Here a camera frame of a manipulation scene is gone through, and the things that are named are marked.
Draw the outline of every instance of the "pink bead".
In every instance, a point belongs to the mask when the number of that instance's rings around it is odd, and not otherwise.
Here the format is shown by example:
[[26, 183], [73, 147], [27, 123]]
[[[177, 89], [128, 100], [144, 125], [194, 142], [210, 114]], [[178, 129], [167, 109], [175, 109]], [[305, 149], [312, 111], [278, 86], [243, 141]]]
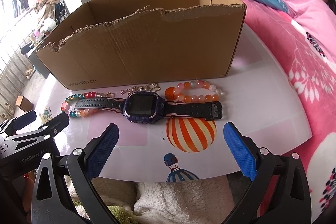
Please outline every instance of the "pink bead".
[[198, 96], [198, 102], [199, 103], [204, 103], [205, 102], [205, 96], [204, 95]]
[[197, 103], [197, 102], [198, 102], [198, 98], [197, 98], [196, 95], [192, 95], [192, 96], [191, 96], [191, 102], [192, 102], [192, 103]]
[[197, 81], [197, 86], [198, 86], [199, 88], [202, 88], [202, 87], [204, 86], [204, 82], [203, 82], [202, 80], [198, 80], [198, 81]]
[[181, 93], [180, 89], [174, 89], [173, 90], [173, 94], [176, 95], [176, 96], [179, 95], [180, 93]]
[[182, 102], [184, 100], [184, 95], [182, 93], [180, 93], [178, 96], [177, 96], [177, 100], [179, 102]]
[[184, 89], [184, 84], [179, 83], [179, 84], [177, 85], [177, 88], [178, 88], [179, 90], [183, 90], [183, 89]]

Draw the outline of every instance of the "orange bead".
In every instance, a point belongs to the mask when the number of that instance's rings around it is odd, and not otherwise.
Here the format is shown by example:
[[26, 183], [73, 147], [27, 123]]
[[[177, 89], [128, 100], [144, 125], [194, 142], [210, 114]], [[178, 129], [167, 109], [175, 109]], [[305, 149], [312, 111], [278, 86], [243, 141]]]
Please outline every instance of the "orange bead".
[[210, 87], [210, 85], [211, 85], [211, 84], [210, 84], [208, 81], [205, 81], [203, 87], [204, 87], [206, 90], [208, 90], [209, 87]]
[[198, 102], [198, 97], [196, 95], [191, 96], [191, 102], [192, 103], [197, 103]]
[[204, 103], [205, 102], [205, 97], [203, 95], [198, 96], [198, 102], [199, 103]]
[[190, 96], [185, 96], [183, 102], [191, 103], [191, 97]]
[[189, 82], [184, 82], [184, 88], [186, 89], [186, 90], [188, 90], [188, 89], [190, 89], [190, 83]]
[[177, 96], [177, 100], [179, 102], [182, 102], [184, 100], [184, 94], [180, 93], [178, 96]]
[[212, 101], [214, 102], [214, 101], [219, 101], [219, 95], [218, 94], [214, 94], [213, 96], [212, 96]]
[[206, 101], [206, 102], [211, 102], [211, 100], [212, 100], [212, 96], [211, 96], [210, 94], [207, 94], [207, 95], [205, 96], [205, 101]]
[[176, 100], [177, 96], [173, 93], [173, 90], [175, 88], [173, 86], [171, 86], [170, 88], [167, 88], [165, 91], [165, 96], [167, 101], [173, 101]]

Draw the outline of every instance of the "black watch strap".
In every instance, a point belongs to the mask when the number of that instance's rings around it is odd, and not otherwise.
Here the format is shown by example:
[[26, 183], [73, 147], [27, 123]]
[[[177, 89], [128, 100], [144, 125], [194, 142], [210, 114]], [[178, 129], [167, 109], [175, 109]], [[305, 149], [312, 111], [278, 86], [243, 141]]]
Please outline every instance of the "black watch strap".
[[76, 103], [77, 109], [106, 109], [117, 113], [123, 112], [123, 107], [126, 99], [123, 98], [87, 98], [80, 100]]
[[223, 117], [220, 102], [178, 103], [165, 102], [164, 117], [191, 117], [206, 120], [218, 120]]

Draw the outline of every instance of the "cardboard box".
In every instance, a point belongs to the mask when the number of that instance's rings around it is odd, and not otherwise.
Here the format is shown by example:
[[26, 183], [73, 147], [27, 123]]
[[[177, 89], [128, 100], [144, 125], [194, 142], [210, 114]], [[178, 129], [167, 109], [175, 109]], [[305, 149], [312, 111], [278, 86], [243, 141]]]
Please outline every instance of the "cardboard box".
[[92, 0], [36, 54], [71, 90], [218, 78], [245, 13], [240, 0]]
[[15, 105], [26, 112], [34, 109], [33, 103], [24, 96], [18, 96]]

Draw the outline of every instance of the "metal clip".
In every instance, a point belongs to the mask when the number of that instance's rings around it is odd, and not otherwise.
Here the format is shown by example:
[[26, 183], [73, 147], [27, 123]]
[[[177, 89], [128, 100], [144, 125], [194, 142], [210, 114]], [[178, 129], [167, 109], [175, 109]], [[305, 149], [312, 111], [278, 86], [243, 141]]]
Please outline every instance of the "metal clip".
[[152, 91], [152, 92], [157, 92], [161, 90], [161, 88], [159, 87], [158, 83], [155, 84], [148, 84], [148, 85], [142, 85], [142, 86], [131, 86], [126, 90], [121, 90], [120, 94], [123, 95], [125, 93], [127, 93], [127, 95], [131, 95], [133, 92], [136, 91]]

